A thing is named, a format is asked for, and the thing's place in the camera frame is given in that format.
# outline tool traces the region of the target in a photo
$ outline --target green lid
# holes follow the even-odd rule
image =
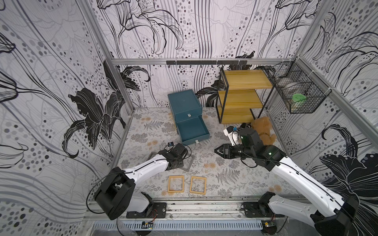
[[[293,95],[292,99],[293,99],[294,102],[299,102],[299,101],[305,100],[306,96],[304,96],[303,94],[300,94],[300,93],[296,93],[296,94]]]

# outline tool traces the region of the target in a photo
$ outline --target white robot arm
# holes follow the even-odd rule
[[[357,200],[350,197],[344,199],[324,187],[276,146],[264,145],[255,130],[244,128],[239,131],[242,144],[236,145],[234,140],[237,138],[230,136],[227,130],[233,129],[224,130],[231,145],[223,144],[214,150],[215,153],[225,159],[252,158],[257,165],[289,182],[312,203],[304,204],[267,192],[259,200],[262,211],[268,214],[283,214],[307,223],[316,228],[322,236],[344,236],[348,233],[358,209]]]
[[[135,167],[113,168],[95,192],[94,199],[111,220],[124,211],[146,218],[152,211],[152,198],[134,192],[135,187],[160,172],[182,167],[186,155],[187,149],[179,143]]]

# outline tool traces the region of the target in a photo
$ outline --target teddy bear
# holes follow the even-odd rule
[[[273,145],[276,141],[277,136],[275,134],[270,135],[270,130],[272,129],[272,123],[269,117],[261,117],[251,122],[251,126],[260,136],[264,145]]]

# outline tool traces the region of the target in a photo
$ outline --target open drawer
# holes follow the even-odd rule
[[[202,116],[176,122],[176,127],[182,143],[185,145],[210,138],[210,133],[203,122]]]

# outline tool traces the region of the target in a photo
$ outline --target black wire basket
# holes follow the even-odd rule
[[[282,62],[267,71],[291,114],[313,113],[327,97],[295,62]]]

